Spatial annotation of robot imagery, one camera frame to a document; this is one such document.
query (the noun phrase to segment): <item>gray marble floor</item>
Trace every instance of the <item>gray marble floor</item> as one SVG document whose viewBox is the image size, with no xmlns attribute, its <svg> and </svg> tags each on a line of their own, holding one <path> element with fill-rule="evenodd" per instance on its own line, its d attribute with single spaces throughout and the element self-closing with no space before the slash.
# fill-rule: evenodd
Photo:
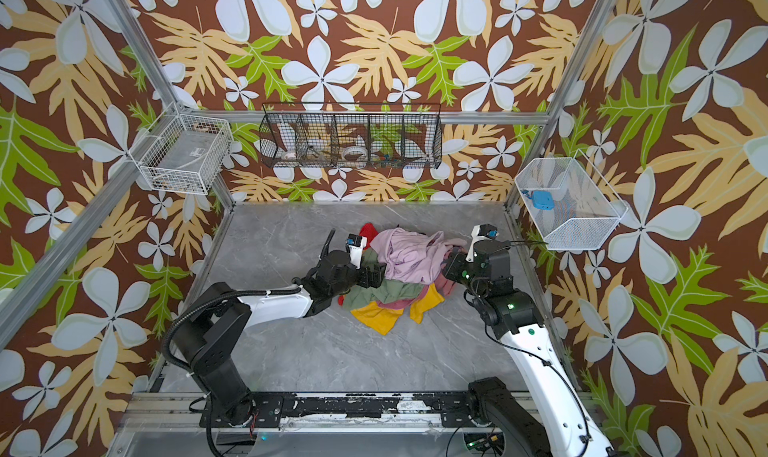
<svg viewBox="0 0 768 457">
<path fill-rule="evenodd" d="M 331 249 L 348 233 L 372 222 L 379 231 L 397 225 L 470 240 L 475 224 L 491 223 L 509 239 L 498 204 L 281 204 L 242 205 L 216 256 L 208 282 L 234 289 L 283 287 L 316 262 L 331 228 Z M 516 287 L 530 292 L 512 252 Z M 510 390 L 525 390 L 504 349 L 489 341 L 482 321 L 456 286 L 446 302 L 417 325 L 406 311 L 381 336 L 334 300 L 305 319 L 284 319 L 247 329 L 233 352 L 246 384 L 259 391 L 464 390 L 467 383 L 496 375 Z M 162 392 L 197 390 L 177 367 L 164 370 Z"/>
</svg>

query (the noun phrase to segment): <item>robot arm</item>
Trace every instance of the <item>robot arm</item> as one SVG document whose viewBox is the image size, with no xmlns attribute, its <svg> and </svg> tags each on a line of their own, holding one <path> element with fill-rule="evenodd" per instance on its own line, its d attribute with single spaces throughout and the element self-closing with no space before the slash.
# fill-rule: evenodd
<svg viewBox="0 0 768 457">
<path fill-rule="evenodd" d="M 246 327 L 288 317 L 311 317 L 330 306 L 336 295 L 352 285 L 379 287 L 383 265 L 360 268 L 364 237 L 350 235 L 346 251 L 328 251 L 333 232 L 317 266 L 294 286 L 284 289 L 235 291 L 216 283 L 176 319 L 163 341 L 166 359 L 186 369 L 210 400 L 212 415 L 230 425 L 242 425 L 252 415 L 252 393 L 230 357 Z M 549 333 L 532 299 L 514 289 L 509 252 L 516 243 L 496 241 L 496 229 L 484 224 L 472 232 L 469 254 L 455 250 L 443 270 L 447 279 L 463 283 L 472 305 L 494 337 L 514 360 L 542 417 L 534 420 L 511 397 L 498 379 L 470 384 L 468 400 L 472 417 L 494 423 L 504 431 L 503 457 L 536 455 L 554 457 L 605 457 L 615 453 L 587 410 L 552 350 Z M 183 361 L 170 352 L 178 346 Z"/>
</svg>

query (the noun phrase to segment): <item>yellow towel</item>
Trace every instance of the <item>yellow towel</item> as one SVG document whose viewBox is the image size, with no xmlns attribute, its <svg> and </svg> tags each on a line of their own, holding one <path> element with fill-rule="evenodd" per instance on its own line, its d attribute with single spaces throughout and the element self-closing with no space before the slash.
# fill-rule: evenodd
<svg viewBox="0 0 768 457">
<path fill-rule="evenodd" d="M 434 309 L 442 302 L 445 302 L 445 299 L 435 289 L 435 284 L 429 284 L 429 289 L 427 289 L 427 294 L 424 298 L 411 304 L 411 319 L 416 323 L 421 323 L 422 319 L 424 319 L 424 313 L 429 309 Z"/>
<path fill-rule="evenodd" d="M 402 309 L 382 309 L 376 301 L 373 301 L 362 309 L 354 309 L 352 315 L 382 336 L 386 336 L 395 327 L 398 318 L 402 316 Z"/>
<path fill-rule="evenodd" d="M 424 313 L 429 309 L 434 309 L 440 303 L 444 302 L 442 295 L 435 289 L 435 284 L 430 284 L 424 298 L 411 304 L 411 319 L 420 324 L 424 320 Z M 382 336 L 386 336 L 397 320 L 402 316 L 403 310 L 382 309 L 374 300 L 362 309 L 354 309 L 352 315 L 366 326 L 374 329 Z"/>
</svg>

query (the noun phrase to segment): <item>blue object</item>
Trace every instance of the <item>blue object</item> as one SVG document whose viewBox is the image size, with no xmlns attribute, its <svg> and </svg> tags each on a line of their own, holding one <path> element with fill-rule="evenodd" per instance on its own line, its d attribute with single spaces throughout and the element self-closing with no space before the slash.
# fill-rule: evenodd
<svg viewBox="0 0 768 457">
<path fill-rule="evenodd" d="M 533 201 L 533 207 L 541 211 L 551 211 L 554 209 L 554 200 L 552 194 L 546 191 L 523 191 L 523 195 Z"/>
</svg>

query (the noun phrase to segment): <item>wall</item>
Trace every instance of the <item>wall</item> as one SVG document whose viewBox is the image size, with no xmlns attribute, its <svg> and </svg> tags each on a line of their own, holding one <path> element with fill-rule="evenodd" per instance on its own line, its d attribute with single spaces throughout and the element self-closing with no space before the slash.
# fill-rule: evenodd
<svg viewBox="0 0 768 457">
<path fill-rule="evenodd" d="M 539 275 L 617 446 L 768 455 L 768 0 L 614 14 L 548 154 L 586 151 L 630 215 L 600 251 L 539 248 Z"/>
<path fill-rule="evenodd" d="M 103 1 L 0 2 L 0 297 L 12 299 L 159 105 Z M 214 198 L 125 194 L 0 353 L 0 455 L 106 452 L 219 212 Z"/>
<path fill-rule="evenodd" d="M 456 0 L 130 1 L 191 107 L 325 100 L 397 109 L 395 102 L 413 101 L 431 103 L 433 111 L 439 103 L 444 111 L 530 112 L 545 110 L 595 2 L 462 0 L 457 10 Z M 427 175 L 274 172 L 259 163 L 257 126 L 234 127 L 237 143 L 224 175 L 235 198 L 248 202 L 503 201 L 518 169 L 512 159 L 519 163 L 535 132 L 448 127 L 444 165 Z"/>
</svg>

